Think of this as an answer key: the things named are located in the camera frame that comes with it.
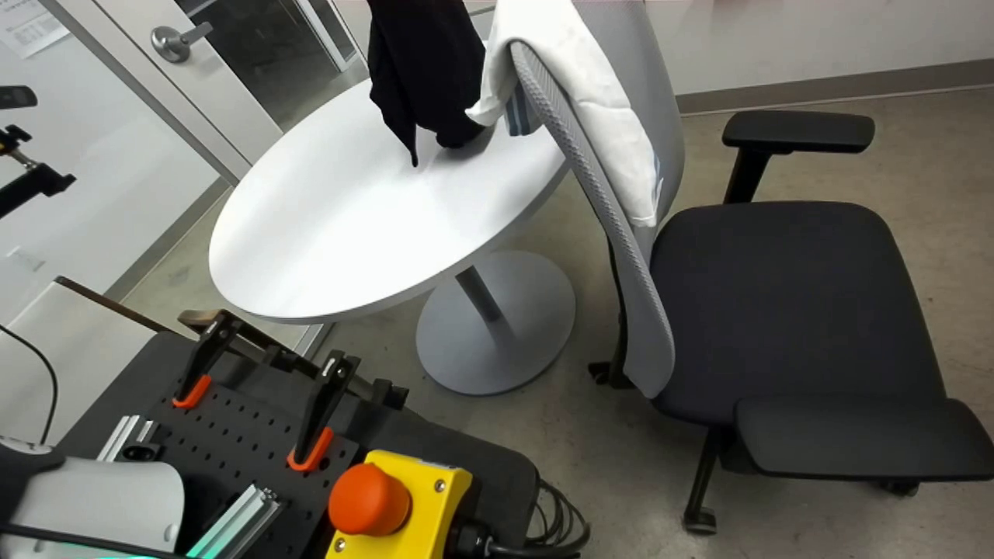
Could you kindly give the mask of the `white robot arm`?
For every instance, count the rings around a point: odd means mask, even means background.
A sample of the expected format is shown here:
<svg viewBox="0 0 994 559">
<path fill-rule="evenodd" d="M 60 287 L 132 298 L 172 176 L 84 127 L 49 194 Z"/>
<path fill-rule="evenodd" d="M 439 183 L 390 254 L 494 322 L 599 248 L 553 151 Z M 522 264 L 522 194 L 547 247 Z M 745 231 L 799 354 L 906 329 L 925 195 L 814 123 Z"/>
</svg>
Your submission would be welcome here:
<svg viewBox="0 0 994 559">
<path fill-rule="evenodd" d="M 172 557 L 187 489 L 168 464 L 106 464 L 57 448 L 0 443 L 0 535 L 113 553 Z"/>
</svg>

